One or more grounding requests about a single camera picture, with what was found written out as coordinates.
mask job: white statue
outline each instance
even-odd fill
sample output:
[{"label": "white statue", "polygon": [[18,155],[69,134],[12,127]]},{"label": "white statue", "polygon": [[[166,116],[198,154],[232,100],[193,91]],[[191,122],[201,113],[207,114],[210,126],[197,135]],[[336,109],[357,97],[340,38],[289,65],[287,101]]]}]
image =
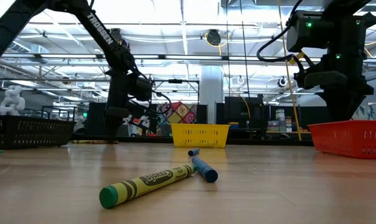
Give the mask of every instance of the white statue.
[{"label": "white statue", "polygon": [[6,90],[6,97],[0,104],[0,115],[14,115],[19,114],[18,111],[25,109],[25,99],[21,97],[21,86],[9,86]]},{"label": "white statue", "polygon": [[77,117],[75,118],[76,124],[75,124],[74,131],[76,131],[76,130],[78,130],[78,129],[80,129],[80,128],[84,128],[84,124],[83,124],[84,120],[85,120],[85,119],[84,119],[83,116],[77,116]]}]

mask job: red basket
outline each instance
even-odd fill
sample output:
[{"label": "red basket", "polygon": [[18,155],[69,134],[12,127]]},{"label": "red basket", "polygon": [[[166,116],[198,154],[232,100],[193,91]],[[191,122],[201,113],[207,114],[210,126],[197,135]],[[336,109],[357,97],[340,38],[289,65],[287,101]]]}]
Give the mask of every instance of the red basket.
[{"label": "red basket", "polygon": [[376,159],[376,121],[341,121],[309,125],[320,152]]}]

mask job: yellow basket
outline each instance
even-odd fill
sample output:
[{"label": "yellow basket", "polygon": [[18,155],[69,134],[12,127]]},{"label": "yellow basket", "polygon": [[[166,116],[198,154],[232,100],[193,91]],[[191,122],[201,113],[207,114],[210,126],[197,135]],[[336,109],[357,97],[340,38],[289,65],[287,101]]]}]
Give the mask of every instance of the yellow basket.
[{"label": "yellow basket", "polygon": [[175,147],[225,147],[228,124],[171,124]]}]

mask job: pillar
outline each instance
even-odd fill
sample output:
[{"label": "pillar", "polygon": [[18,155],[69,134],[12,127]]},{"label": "pillar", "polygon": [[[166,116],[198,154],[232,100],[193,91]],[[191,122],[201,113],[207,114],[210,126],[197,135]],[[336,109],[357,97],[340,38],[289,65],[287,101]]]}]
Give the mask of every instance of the pillar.
[{"label": "pillar", "polygon": [[199,103],[207,105],[207,122],[209,124],[215,124],[215,104],[222,103],[224,99],[223,76],[221,66],[206,65],[202,67]]}]

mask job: black basket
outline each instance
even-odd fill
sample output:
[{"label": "black basket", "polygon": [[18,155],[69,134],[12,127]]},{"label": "black basket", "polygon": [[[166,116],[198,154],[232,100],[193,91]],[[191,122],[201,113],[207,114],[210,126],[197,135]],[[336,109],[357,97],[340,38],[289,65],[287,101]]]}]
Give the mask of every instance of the black basket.
[{"label": "black basket", "polygon": [[0,149],[62,146],[73,134],[75,122],[23,116],[0,116]]}]

